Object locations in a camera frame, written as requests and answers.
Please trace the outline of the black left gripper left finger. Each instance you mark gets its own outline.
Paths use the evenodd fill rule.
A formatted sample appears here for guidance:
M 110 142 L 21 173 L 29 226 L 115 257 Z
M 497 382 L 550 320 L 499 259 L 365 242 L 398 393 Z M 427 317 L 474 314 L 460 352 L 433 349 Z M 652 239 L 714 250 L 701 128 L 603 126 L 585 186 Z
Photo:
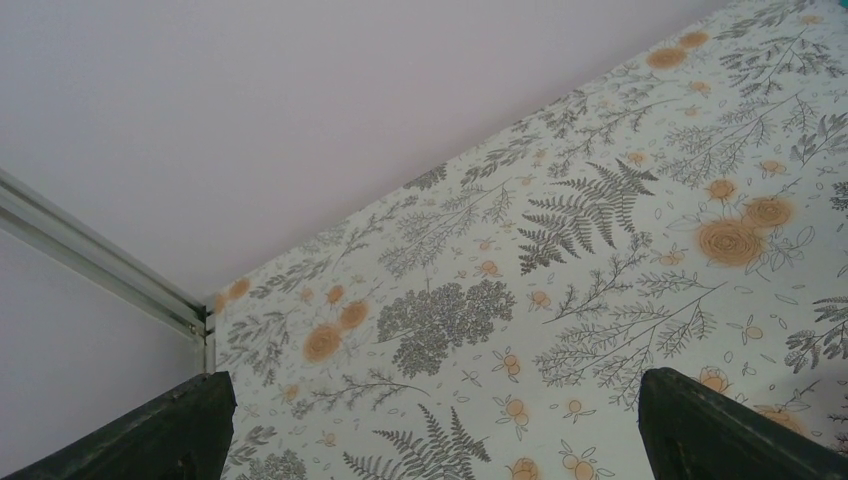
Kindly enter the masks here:
M 237 406 L 227 372 L 181 383 L 9 479 L 219 479 Z

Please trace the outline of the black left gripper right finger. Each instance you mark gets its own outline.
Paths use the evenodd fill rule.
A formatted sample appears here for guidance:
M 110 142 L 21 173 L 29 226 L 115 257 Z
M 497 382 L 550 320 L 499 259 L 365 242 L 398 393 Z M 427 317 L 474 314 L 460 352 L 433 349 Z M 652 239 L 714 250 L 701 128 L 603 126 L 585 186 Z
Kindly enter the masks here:
M 638 428 L 655 479 L 845 479 L 847 458 L 672 368 L 647 370 Z

